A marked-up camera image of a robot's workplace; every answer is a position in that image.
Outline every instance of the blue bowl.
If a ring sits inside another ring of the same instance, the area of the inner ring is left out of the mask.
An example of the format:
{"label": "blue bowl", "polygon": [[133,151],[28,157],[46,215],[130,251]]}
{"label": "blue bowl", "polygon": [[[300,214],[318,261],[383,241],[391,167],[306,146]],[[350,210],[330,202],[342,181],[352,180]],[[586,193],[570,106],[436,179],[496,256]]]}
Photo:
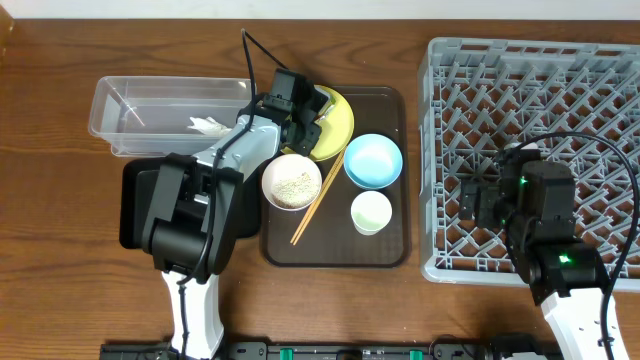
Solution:
{"label": "blue bowl", "polygon": [[402,153],[391,139],[377,134],[353,140],[344,154],[344,170],[359,187],[378,190],[391,185],[402,172]]}

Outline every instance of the wooden table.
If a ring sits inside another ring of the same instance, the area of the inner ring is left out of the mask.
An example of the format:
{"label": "wooden table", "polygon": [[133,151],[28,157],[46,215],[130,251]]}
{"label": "wooden table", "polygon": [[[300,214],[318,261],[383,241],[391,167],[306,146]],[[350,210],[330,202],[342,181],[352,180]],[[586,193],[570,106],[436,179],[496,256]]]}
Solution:
{"label": "wooden table", "polygon": [[[397,269],[279,269],[238,242],[220,313],[236,338],[429,343],[439,334],[552,334],[527,289],[440,285],[419,272],[417,68],[437,36],[640,43],[633,22],[17,21],[0,68],[0,358],[95,359],[100,344],[173,332],[151,257],[118,244],[126,159],[89,136],[106,75],[247,77],[240,28],[328,85],[388,85],[404,96],[411,178],[410,259]],[[258,88],[273,64],[253,51]],[[616,294],[632,358],[639,295]]]}

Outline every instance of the wooden chopstick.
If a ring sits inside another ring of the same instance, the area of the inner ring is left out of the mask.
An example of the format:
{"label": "wooden chopstick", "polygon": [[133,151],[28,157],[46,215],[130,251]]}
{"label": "wooden chopstick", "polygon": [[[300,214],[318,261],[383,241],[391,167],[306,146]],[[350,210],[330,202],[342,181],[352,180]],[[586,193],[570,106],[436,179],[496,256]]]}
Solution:
{"label": "wooden chopstick", "polygon": [[331,170],[329,170],[327,177],[324,179],[324,182],[322,183],[322,190],[320,190],[320,194],[318,195],[318,198],[309,206],[309,208],[307,209],[307,212],[304,214],[304,217],[302,218],[302,221],[300,221],[300,225],[298,225],[298,229],[296,229],[296,232],[293,234],[293,237],[291,238],[291,243],[293,244],[293,246],[295,246],[298,243],[298,240],[300,240],[300,236],[302,236],[304,229],[307,228],[307,225],[309,224],[309,221],[311,221],[313,214],[316,212],[316,209],[320,205],[322,198],[324,198],[324,195],[327,193],[327,190],[329,190],[329,187],[331,186],[333,179],[335,179],[336,175],[338,175],[338,173],[340,172],[340,168],[342,167],[342,163],[344,162],[345,150],[346,149],[343,149],[338,154],[338,158],[336,158],[336,161],[333,163]]}

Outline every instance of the transparent storage bin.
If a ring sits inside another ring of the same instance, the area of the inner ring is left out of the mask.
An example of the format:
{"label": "transparent storage bin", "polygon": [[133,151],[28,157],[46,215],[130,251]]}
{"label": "transparent storage bin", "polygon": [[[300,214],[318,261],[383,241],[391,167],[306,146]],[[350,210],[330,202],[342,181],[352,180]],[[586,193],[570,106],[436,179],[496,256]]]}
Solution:
{"label": "transparent storage bin", "polygon": [[248,79],[107,76],[96,87],[89,133],[116,156],[191,155],[220,139],[190,129],[191,117],[233,127],[250,99]]}

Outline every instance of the plastic dish rack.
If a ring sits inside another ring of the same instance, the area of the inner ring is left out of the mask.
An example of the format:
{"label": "plastic dish rack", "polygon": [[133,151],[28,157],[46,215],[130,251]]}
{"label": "plastic dish rack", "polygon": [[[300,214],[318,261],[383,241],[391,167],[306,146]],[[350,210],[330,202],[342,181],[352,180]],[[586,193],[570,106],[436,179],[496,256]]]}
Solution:
{"label": "plastic dish rack", "polygon": [[[419,70],[421,268],[434,282],[524,286],[504,234],[458,218],[460,180],[496,181],[511,142],[554,131],[604,136],[638,170],[640,46],[437,38]],[[616,156],[582,139],[538,143],[576,178],[576,231],[609,271],[631,222],[629,177]],[[616,289],[640,291],[640,246]]]}

